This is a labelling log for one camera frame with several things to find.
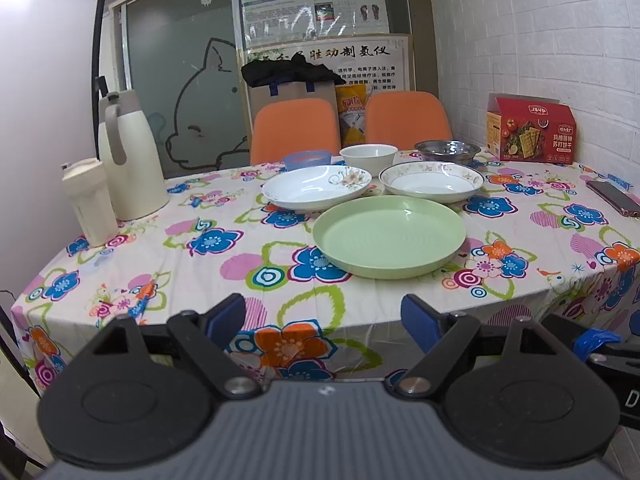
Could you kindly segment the light green plastic plate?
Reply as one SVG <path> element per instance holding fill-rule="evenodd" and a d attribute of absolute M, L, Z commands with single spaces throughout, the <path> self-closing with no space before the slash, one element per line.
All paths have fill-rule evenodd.
<path fill-rule="evenodd" d="M 450 208 L 420 198 L 358 198 L 324 212 L 312 226 L 314 244 L 330 263 L 360 278 L 405 280 L 449 262 L 466 240 Z"/>

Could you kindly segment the white plate with gold rim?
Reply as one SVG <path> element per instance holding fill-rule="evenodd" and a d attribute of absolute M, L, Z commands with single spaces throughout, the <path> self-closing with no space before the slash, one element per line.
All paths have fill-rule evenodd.
<path fill-rule="evenodd" d="M 444 205 L 467 200 L 485 182 L 479 172 L 453 162 L 402 162 L 385 168 L 378 180 L 389 193 Z"/>

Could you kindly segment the white plate with flower motif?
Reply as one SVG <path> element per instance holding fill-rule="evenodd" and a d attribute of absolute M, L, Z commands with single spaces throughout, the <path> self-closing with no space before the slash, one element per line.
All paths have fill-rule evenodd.
<path fill-rule="evenodd" d="M 282 174 L 262 186 L 262 195 L 274 206 L 303 212 L 324 211 L 367 191 L 372 176 L 351 166 L 314 166 Z"/>

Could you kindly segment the dark smartphone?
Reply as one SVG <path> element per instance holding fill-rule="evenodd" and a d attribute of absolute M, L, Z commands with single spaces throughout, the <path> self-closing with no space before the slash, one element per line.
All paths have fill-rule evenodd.
<path fill-rule="evenodd" d="M 638 218 L 640 216 L 640 206 L 628 194 L 620 191 L 611 183 L 590 180 L 586 185 L 623 217 Z"/>

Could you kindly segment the cream thermos jug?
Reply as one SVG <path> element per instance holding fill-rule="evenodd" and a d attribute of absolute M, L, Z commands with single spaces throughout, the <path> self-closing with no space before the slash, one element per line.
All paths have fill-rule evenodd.
<path fill-rule="evenodd" d="M 134 90 L 99 102 L 98 153 L 118 220 L 137 220 L 168 203 L 160 156 Z"/>

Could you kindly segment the stainless steel bowl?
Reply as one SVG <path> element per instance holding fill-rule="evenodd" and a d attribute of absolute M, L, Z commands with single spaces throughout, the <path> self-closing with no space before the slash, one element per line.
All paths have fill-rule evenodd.
<path fill-rule="evenodd" d="M 429 162 L 453 162 L 461 166 L 471 166 L 474 157 L 480 152 L 475 144 L 459 140 L 431 140 L 417 143 L 414 148 L 424 160 Z"/>

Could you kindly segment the blue translucent plastic bowl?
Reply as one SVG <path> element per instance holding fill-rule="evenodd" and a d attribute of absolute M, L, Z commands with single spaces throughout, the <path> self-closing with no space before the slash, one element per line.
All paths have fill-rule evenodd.
<path fill-rule="evenodd" d="M 326 166 L 332 164 L 332 154 L 328 151 L 303 151 L 286 155 L 283 159 L 286 171 Z"/>

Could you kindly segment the left orange chair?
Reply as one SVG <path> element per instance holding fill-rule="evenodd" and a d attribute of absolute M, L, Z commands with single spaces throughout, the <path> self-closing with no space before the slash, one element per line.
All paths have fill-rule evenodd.
<path fill-rule="evenodd" d="M 304 151 L 337 155 L 341 136 L 334 109 L 322 99 L 282 101 L 263 107 L 256 115 L 250 163 L 280 162 Z"/>

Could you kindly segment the right orange chair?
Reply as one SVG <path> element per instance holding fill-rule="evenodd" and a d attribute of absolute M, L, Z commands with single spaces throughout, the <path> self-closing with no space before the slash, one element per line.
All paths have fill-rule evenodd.
<path fill-rule="evenodd" d="M 370 97 L 364 113 L 364 135 L 371 144 L 412 150 L 422 141 L 449 141 L 446 110 L 434 94 L 390 91 Z"/>

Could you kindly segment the red cracker box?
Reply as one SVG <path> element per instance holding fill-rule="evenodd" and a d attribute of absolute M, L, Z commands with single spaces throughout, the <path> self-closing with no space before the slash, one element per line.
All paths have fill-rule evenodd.
<path fill-rule="evenodd" d="M 572 110 L 557 100 L 491 93 L 486 145 L 502 162 L 570 165 L 577 146 Z"/>

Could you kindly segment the yellow snack bag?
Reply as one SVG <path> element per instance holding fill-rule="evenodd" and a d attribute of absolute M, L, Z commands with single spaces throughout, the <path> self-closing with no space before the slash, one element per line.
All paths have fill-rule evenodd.
<path fill-rule="evenodd" d="M 337 116 L 340 124 L 342 145 L 366 142 L 364 115 L 366 114 L 367 86 L 365 84 L 344 84 L 335 88 Z"/>

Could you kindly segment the white sign with chinese text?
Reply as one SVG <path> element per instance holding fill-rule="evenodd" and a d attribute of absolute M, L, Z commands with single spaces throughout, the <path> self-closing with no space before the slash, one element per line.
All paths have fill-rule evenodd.
<path fill-rule="evenodd" d="M 284 61 L 303 55 L 311 64 L 324 64 L 348 84 L 365 84 L 371 94 L 413 91 L 414 55 L 411 35 L 338 36 L 248 49 L 247 61 Z"/>

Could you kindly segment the black cloth on bag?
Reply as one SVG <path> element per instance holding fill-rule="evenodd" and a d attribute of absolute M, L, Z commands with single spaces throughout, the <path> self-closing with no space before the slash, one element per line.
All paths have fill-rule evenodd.
<path fill-rule="evenodd" d="M 289 82 L 332 82 L 336 86 L 346 80 L 324 64 L 309 63 L 296 53 L 289 60 L 253 60 L 241 67 L 244 81 L 250 88 L 288 84 Z"/>

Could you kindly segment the frosted glass door with cat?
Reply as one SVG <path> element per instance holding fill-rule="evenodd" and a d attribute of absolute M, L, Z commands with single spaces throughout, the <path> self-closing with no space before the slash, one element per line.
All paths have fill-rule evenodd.
<path fill-rule="evenodd" d="M 130 0 L 122 62 L 166 177 L 250 161 L 231 0 Z"/>

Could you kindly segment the wall poster with pictures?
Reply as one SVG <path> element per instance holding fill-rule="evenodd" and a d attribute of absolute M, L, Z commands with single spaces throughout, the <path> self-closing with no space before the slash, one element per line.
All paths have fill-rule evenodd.
<path fill-rule="evenodd" d="M 239 0 L 239 10 L 247 49 L 390 31 L 386 0 Z"/>

